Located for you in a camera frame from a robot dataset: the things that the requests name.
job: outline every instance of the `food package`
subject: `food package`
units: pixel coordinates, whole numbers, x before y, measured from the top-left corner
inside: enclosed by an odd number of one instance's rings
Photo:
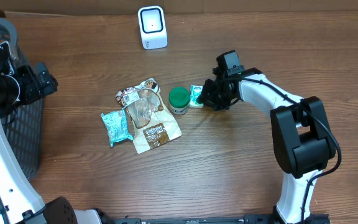
[[[111,147],[113,147],[115,142],[121,142],[125,139],[134,139],[128,132],[128,123],[124,108],[106,115],[101,114],[101,117],[107,128]]]
[[[119,91],[116,99],[134,124],[133,142],[137,153],[159,147],[181,136],[178,123],[162,102],[160,88],[153,78]]]
[[[190,85],[190,108],[202,108],[204,104],[197,103],[197,98],[201,95],[203,86]]]

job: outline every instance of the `white device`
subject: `white device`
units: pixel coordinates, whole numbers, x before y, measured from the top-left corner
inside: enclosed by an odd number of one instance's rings
[[[137,12],[137,17],[144,49],[159,49],[168,45],[164,11],[160,6],[143,7]]]

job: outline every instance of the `green wrapper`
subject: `green wrapper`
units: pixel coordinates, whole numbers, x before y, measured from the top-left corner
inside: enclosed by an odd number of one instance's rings
[[[101,114],[101,117],[107,128],[111,147],[113,147],[115,142],[120,142],[125,139],[134,140],[132,135],[128,132],[127,117],[124,108],[106,115]]]
[[[202,108],[204,104],[197,103],[197,98],[201,95],[203,91],[203,86],[190,86],[190,108]]]

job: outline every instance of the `crumpled wrapper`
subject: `crumpled wrapper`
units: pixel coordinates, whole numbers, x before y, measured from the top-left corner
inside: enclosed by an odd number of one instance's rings
[[[153,78],[116,94],[135,127],[133,143],[137,153],[159,147],[181,136],[171,112],[162,102],[160,88]]]

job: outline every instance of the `wooden table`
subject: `wooden table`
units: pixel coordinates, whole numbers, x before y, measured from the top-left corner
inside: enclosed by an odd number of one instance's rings
[[[323,100],[343,162],[318,180],[311,211],[358,223],[358,11],[166,15],[168,47],[152,51],[141,46],[136,16],[11,20],[30,61],[44,61],[59,81],[31,180],[46,202],[64,195],[76,209],[112,217],[270,213],[282,170],[270,121],[252,105],[175,116],[183,136],[143,154],[131,142],[110,148],[100,118],[119,109],[118,90],[150,77],[167,105],[173,87],[202,85],[215,58],[235,49],[280,87]]]

